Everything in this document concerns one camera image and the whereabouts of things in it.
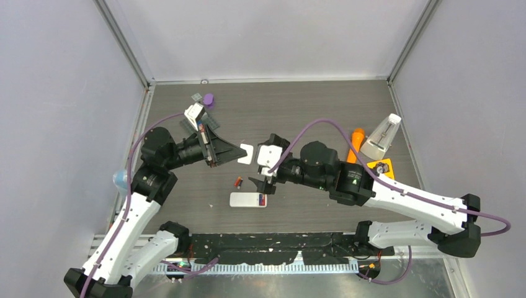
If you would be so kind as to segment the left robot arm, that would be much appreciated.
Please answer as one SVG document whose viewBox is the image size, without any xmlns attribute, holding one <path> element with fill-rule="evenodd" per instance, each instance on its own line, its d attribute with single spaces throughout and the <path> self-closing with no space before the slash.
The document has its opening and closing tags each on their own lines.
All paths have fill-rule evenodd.
<svg viewBox="0 0 526 298">
<path fill-rule="evenodd" d="M 174 169 L 205 161 L 211 167 L 244 158 L 246 150 L 219 137 L 209 126 L 176 143 L 168 129 L 144 134 L 142 164 L 127 177 L 127 197 L 114 224 L 81 268 L 71 268 L 64 282 L 75 297 L 132 297 L 142 279 L 169 255 L 185 256 L 189 229 L 172 221 L 162 224 L 138 251 L 132 249 L 163 206 L 177 182 Z"/>
</svg>

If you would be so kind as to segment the white remote control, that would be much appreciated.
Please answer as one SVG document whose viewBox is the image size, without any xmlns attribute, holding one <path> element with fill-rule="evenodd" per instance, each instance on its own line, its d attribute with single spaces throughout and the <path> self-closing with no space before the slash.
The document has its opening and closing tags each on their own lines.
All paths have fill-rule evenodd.
<svg viewBox="0 0 526 298">
<path fill-rule="evenodd" d="M 259 206 L 258 192 L 232 192 L 229 198 L 230 207 L 237 208 L 265 208 L 267 207 L 268 198 L 265 195 L 265 206 Z"/>
</svg>

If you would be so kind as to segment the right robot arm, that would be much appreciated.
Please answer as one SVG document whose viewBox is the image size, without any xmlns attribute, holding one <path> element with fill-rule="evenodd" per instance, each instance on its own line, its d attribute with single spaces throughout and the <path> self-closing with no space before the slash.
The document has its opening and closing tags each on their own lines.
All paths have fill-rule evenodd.
<svg viewBox="0 0 526 298">
<path fill-rule="evenodd" d="M 253 179 L 257 191 L 274 194 L 277 183 L 294 183 L 329 194 L 339 204 L 390 210 L 407 216 L 402 222 L 359 222 L 355 249 L 369 255 L 390 246 L 431 246 L 458 258 L 472 258 L 481 244 L 473 212 L 481 208 L 474 194 L 445 197 L 397 182 L 368 167 L 342 161 L 335 149 L 309 142 L 295 158 L 290 142 L 276 134 L 258 144 L 256 162 L 264 180 Z"/>
</svg>

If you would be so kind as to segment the white battery cover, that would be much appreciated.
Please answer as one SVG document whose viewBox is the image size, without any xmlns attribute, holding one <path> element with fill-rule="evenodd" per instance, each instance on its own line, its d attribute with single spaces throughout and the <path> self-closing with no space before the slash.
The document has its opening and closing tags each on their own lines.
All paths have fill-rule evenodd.
<svg viewBox="0 0 526 298">
<path fill-rule="evenodd" d="M 242 143 L 240 144 L 240 148 L 245 151 L 246 155 L 238 158 L 237 162 L 243 165 L 250 165 L 253 161 L 254 147 L 252 145 Z"/>
</svg>

